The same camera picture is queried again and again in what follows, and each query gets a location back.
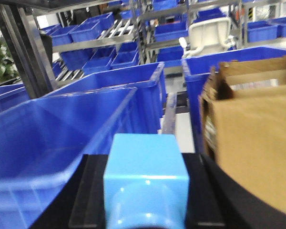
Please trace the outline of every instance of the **brown cardboard flap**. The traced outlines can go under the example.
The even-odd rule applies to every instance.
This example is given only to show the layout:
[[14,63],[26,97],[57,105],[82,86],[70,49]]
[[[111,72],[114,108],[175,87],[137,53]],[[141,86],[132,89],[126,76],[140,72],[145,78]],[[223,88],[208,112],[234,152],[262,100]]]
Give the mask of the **brown cardboard flap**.
[[217,163],[286,212],[286,95],[213,101],[213,113]]
[[219,68],[223,76],[275,71],[286,69],[286,56],[258,61],[221,62]]

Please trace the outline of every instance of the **small blue bin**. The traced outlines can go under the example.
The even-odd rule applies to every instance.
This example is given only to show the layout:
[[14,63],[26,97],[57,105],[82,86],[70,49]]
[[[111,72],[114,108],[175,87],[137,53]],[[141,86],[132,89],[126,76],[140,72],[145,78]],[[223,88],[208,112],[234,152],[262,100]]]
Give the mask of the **small blue bin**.
[[98,73],[110,70],[112,59],[110,57],[103,57],[99,59],[89,60],[82,68],[85,75]]
[[70,32],[75,30],[78,25],[72,25],[64,28],[60,28],[50,34],[52,37],[53,46],[69,44],[73,42]]
[[156,134],[166,102],[164,63],[151,63],[88,75],[46,96],[85,92],[103,87],[137,87],[138,109],[143,121],[142,133]]
[[194,20],[194,22],[197,23],[201,21],[206,21],[215,18],[222,18],[222,17],[226,17],[226,15],[222,13],[222,11],[219,8],[215,8],[212,10],[199,11],[198,17],[196,20]]
[[278,25],[270,25],[267,21],[248,23],[248,42],[260,42],[277,38]]
[[87,23],[91,23],[91,22],[99,22],[101,25],[101,30],[107,30],[109,28],[111,28],[114,24],[114,17],[112,12],[106,13],[106,14],[102,14],[102,15],[98,15],[92,18],[88,18],[87,20],[85,20],[82,24],[87,24]]
[[87,61],[91,59],[92,49],[82,49],[69,52],[62,52],[61,57],[69,71],[82,69]]
[[108,154],[115,133],[141,132],[136,90],[39,98],[0,114],[0,229],[29,228],[83,151]]
[[176,0],[153,0],[153,10],[167,10],[176,7],[177,4]]
[[254,61],[282,57],[284,55],[286,55],[286,50],[284,49],[265,46],[182,59],[182,67],[190,102],[195,151],[197,153],[203,152],[198,96],[201,94],[203,85],[210,74],[211,67],[215,66],[218,70],[218,64],[220,62],[230,62],[233,60],[240,62]]
[[112,69],[126,68],[138,65],[139,53],[137,51],[132,52],[120,52],[116,55],[114,61],[111,64]]
[[155,28],[154,37],[157,42],[163,42],[189,35],[186,22],[175,22],[166,25],[159,25]]
[[60,24],[57,24],[57,25],[52,25],[52,26],[49,26],[47,28],[43,28],[41,29],[42,31],[44,31],[47,35],[53,33],[54,31],[58,30],[61,28],[61,25]]
[[160,50],[157,61],[163,61],[166,68],[181,66],[182,55],[183,48],[181,46],[166,48],[165,51]]
[[16,86],[21,87],[2,94],[0,93],[0,113],[30,99],[23,84],[16,84]]
[[128,43],[123,43],[120,46],[119,52],[131,52],[136,50],[138,50],[137,42],[128,42]]
[[278,37],[286,37],[286,17],[270,20],[269,24],[278,25],[278,30],[277,30]]
[[74,42],[84,42],[97,39],[102,32],[99,22],[89,22],[81,24],[79,27],[70,32]]
[[115,56],[116,56],[115,47],[100,48],[92,56],[92,59],[99,59],[103,57],[110,57],[111,59],[114,59]]
[[53,64],[53,73],[55,75],[55,78],[61,73],[61,65],[59,62],[56,62]]

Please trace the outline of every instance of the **metal shelf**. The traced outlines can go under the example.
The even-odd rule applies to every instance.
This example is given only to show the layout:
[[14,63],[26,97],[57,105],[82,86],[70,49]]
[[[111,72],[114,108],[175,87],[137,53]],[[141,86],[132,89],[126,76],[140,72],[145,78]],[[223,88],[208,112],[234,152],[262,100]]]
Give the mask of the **metal shelf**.
[[54,46],[53,52],[67,52],[78,49],[96,48],[124,42],[133,42],[135,39],[136,31],[134,26],[131,25],[131,20],[116,20],[115,24],[110,29],[103,32],[98,39]]
[[187,12],[187,7],[186,4],[184,3],[183,5],[167,9],[167,10],[159,10],[159,11],[150,11],[147,12],[143,15],[140,16],[141,20],[146,21],[146,20],[151,20],[155,18],[160,18],[168,15],[174,15],[174,14],[183,14]]
[[281,42],[286,42],[286,37],[279,37],[273,40],[267,40],[261,42],[248,42],[246,47],[261,46],[261,45],[275,44]]
[[197,2],[189,5],[189,11],[210,10],[216,7],[227,5],[239,5],[241,0],[209,0],[203,2]]
[[0,0],[1,4],[13,4],[23,7],[36,8],[47,12],[57,13],[70,9],[81,9],[97,6],[115,0]]

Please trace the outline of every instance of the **light blue cylinder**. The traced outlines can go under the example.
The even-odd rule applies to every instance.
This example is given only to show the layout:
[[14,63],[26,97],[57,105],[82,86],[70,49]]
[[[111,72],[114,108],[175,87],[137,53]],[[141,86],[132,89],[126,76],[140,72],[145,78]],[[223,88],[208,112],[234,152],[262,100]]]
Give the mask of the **light blue cylinder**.
[[173,135],[117,134],[104,174],[107,229],[184,229],[189,177]]

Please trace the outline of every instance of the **stainless steel shelving rack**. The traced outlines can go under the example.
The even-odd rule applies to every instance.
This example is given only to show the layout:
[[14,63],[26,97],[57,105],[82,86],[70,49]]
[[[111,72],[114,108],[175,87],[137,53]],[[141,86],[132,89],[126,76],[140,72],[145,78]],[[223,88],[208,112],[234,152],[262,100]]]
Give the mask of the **stainless steel shelving rack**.
[[[34,17],[112,1],[114,0],[0,0],[0,28],[30,98],[41,97],[58,88],[62,79],[77,79],[80,73],[80,71],[70,72],[66,73],[60,81],[55,79]],[[65,52],[137,41],[140,60],[144,63],[144,51],[141,46],[141,36],[139,36],[140,21],[135,16],[135,8],[139,5],[141,6],[140,0],[136,3],[130,0],[129,9],[133,13],[132,20],[116,21],[112,28],[101,35],[101,38],[89,42],[62,45],[54,47],[53,50]]]
[[265,6],[265,5],[273,5],[277,3],[284,3],[286,0],[257,0],[252,2],[243,2],[243,9],[245,11],[244,16],[244,47],[258,46],[258,45],[267,45],[270,43],[280,43],[286,42],[286,37],[276,38],[274,40],[267,40],[262,42],[248,42],[248,12],[250,8]]
[[[237,10],[240,12],[242,4],[241,4],[241,0],[208,0],[208,1],[203,1],[203,2],[192,2],[191,0],[186,0],[185,3],[180,4],[175,8],[171,8],[168,10],[146,12],[145,14],[140,16],[140,20],[141,20],[141,24],[143,24],[147,20],[157,19],[157,18],[164,17],[164,16],[187,13],[188,24],[191,24],[194,19],[193,17],[194,13],[201,11],[201,10],[210,10],[215,7],[222,7],[222,6],[229,6],[229,13],[230,13],[232,10],[235,10],[236,7],[237,7]],[[233,29],[231,30],[231,34],[237,37],[238,43],[241,46],[242,45],[241,23],[240,23],[240,20],[236,22],[237,23],[233,23]],[[146,39],[146,45],[145,45],[147,62],[155,61],[155,55],[153,54],[153,51],[179,45],[178,39],[164,41],[164,42],[153,42],[152,33],[153,33],[152,28],[148,28],[146,32],[147,39]],[[182,71],[181,67],[179,68],[174,67],[174,68],[170,68],[167,72],[168,73],[179,73],[181,71]]]

